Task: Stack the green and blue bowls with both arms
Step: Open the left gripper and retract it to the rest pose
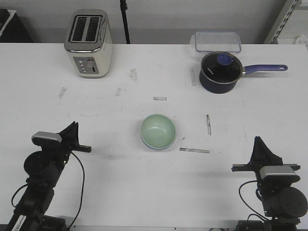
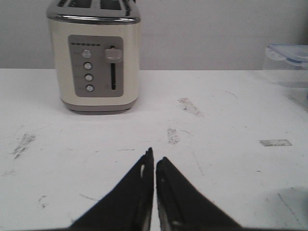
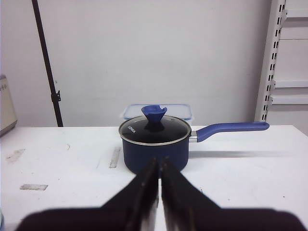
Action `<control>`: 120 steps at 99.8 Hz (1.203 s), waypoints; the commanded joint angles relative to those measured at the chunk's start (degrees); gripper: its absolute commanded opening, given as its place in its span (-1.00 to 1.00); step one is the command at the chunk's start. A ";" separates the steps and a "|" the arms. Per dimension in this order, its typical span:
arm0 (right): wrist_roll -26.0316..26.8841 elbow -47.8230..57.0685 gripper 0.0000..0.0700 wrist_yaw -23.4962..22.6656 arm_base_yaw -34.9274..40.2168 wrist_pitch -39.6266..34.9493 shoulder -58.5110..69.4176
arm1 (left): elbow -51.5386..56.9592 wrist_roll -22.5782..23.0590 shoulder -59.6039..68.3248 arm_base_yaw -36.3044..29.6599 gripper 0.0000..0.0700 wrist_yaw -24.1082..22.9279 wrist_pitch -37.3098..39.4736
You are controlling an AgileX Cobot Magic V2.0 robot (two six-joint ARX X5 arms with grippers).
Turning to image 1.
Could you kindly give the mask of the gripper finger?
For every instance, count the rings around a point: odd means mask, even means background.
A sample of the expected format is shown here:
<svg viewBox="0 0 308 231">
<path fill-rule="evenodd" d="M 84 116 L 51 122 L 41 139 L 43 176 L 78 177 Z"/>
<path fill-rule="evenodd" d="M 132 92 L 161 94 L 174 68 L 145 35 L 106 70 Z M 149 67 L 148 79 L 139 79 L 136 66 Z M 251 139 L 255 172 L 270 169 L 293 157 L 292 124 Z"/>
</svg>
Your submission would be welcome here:
<svg viewBox="0 0 308 231">
<path fill-rule="evenodd" d="M 73 124 L 73 144 L 79 145 L 78 122 L 74 122 L 74 124 Z"/>
<path fill-rule="evenodd" d="M 259 136 L 255 136 L 254 138 L 254 146 L 252 150 L 252 154 L 250 157 L 250 160 L 248 162 L 249 165 L 257 166 L 260 161 L 260 155 L 259 155 Z"/>
<path fill-rule="evenodd" d="M 261 137 L 259 137 L 259 152 L 260 158 L 262 160 L 262 165 L 264 166 L 282 166 L 282 158 L 274 154 L 267 145 L 263 142 Z"/>
<path fill-rule="evenodd" d="M 75 121 L 62 131 L 58 132 L 61 137 L 60 144 L 74 144 L 75 141 Z"/>
</svg>

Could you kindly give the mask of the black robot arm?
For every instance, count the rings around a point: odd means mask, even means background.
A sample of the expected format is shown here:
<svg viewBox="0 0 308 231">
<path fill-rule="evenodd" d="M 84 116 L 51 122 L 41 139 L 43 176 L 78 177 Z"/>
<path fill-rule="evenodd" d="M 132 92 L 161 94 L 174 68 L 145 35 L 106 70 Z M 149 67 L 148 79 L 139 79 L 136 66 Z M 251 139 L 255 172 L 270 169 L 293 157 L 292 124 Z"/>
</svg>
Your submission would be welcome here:
<svg viewBox="0 0 308 231">
<path fill-rule="evenodd" d="M 64 218 L 47 216 L 54 188 L 75 151 L 90 153 L 91 147 L 80 145 L 78 123 L 72 122 L 58 133 L 38 131 L 31 140 L 40 151 L 30 154 L 24 162 L 28 174 L 25 192 L 14 205 L 13 216 L 6 226 L 7 231 L 68 231 L 70 225 Z"/>
<path fill-rule="evenodd" d="M 308 212 L 308 200 L 292 184 L 300 181 L 298 164 L 285 164 L 263 142 L 254 139 L 254 147 L 247 164 L 234 164 L 233 172 L 252 171 L 257 184 L 256 197 L 264 214 L 253 211 L 245 220 L 238 221 L 237 231 L 295 231 L 300 218 Z"/>
</svg>

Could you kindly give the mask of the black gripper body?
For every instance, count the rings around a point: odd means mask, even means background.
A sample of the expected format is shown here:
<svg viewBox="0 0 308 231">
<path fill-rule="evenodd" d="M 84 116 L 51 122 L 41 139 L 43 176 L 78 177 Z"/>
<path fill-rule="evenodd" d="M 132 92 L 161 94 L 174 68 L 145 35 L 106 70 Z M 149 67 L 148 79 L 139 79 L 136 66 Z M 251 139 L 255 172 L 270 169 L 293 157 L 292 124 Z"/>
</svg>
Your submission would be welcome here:
<svg viewBox="0 0 308 231">
<path fill-rule="evenodd" d="M 52 162 L 55 163 L 56 166 L 65 166 L 73 151 L 90 153 L 91 146 L 80 145 L 79 143 L 73 143 L 72 145 L 67 146 L 57 143 L 50 147 L 43 147 L 43 151 L 51 155 Z"/>
<path fill-rule="evenodd" d="M 300 166 L 297 164 L 283 164 L 276 166 L 254 167 L 249 164 L 233 164 L 232 172 L 253 171 L 259 183 L 271 183 L 275 185 L 292 185 L 300 181 L 295 173 Z"/>
</svg>

